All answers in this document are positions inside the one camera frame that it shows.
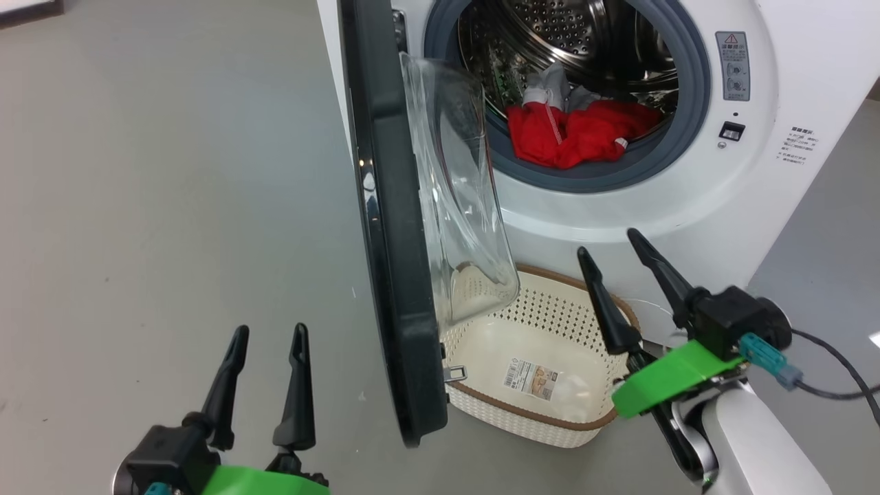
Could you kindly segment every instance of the open washing machine door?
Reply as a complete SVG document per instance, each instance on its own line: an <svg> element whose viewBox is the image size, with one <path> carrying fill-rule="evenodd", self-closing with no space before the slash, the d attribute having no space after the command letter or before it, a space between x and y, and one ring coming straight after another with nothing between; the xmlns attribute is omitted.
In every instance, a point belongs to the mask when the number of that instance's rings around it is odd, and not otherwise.
<svg viewBox="0 0 880 495"><path fill-rule="evenodd" d="M385 368L404 442L446 425L441 335L510 304L517 269L488 158L480 84L399 53L387 0L345 0L354 168Z"/></svg>

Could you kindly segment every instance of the floor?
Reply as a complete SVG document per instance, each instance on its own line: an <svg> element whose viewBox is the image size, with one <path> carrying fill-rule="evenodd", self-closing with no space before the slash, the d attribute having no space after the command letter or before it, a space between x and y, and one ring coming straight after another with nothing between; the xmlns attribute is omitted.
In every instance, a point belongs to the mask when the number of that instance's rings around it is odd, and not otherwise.
<svg viewBox="0 0 880 495"><path fill-rule="evenodd" d="M227 462L265 466L296 321L312 330L318 446L334 493L699 491L649 418L586 447L450 410L400 442L373 323L350 156L317 9L288 0L78 0L0 31L0 483L106 492L150 425L202 405L231 331L252 335ZM793 323L880 380L880 104L867 102L754 278ZM350 188L341 187L350 184ZM853 384L820 351L818 386ZM837 493L876 493L864 403L755 387Z"/></svg>

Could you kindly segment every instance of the laundry basket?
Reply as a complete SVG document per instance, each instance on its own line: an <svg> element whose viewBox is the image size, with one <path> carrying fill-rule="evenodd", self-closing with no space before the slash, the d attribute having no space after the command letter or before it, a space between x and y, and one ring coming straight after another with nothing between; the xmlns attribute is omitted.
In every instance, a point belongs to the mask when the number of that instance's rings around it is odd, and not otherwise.
<svg viewBox="0 0 880 495"><path fill-rule="evenodd" d="M627 355L610 356L580 280L517 266L519 296L508 307L441 336L445 366L467 380L447 385L452 405L491 425L557 447L580 447L617 416L614 380ZM612 296L637 329L625 302Z"/></svg>

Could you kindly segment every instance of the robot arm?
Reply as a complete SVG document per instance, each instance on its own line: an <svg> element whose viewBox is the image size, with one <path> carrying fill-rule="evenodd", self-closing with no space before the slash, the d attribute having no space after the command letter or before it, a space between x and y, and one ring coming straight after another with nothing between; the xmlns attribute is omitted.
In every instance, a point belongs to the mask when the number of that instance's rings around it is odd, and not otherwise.
<svg viewBox="0 0 880 495"><path fill-rule="evenodd" d="M661 359L645 352L639 332L613 304L590 254L583 247L578 250L606 349L610 354L628 352L630 374L612 395L619 414L651 414L682 472L704 493L830 494L744 376L744 355L772 359L774 352L790 345L791 327L782 311L769 299L753 298L736 287L716 295L694 288L641 233L630 229L627 235L642 264L654 273L673 320L687 331L689 342ZM780 370L777 379L785 377L784 358L773 364Z"/></svg>

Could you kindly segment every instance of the gray rubber seal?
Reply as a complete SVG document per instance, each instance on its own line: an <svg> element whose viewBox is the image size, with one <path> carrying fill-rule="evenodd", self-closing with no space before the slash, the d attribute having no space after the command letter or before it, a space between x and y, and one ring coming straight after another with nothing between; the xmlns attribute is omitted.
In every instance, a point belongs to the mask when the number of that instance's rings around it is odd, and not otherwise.
<svg viewBox="0 0 880 495"><path fill-rule="evenodd" d="M663 36L678 69L678 109L663 129L633 143L616 162L598 162L557 170L518 159L507 123L486 112L495 169L519 181L556 191L594 193L644 181L671 165L687 150L703 125L711 96L706 47L697 26L678 0L627 0ZM425 26L424 55L461 64L456 22L471 0L436 2Z"/></svg>

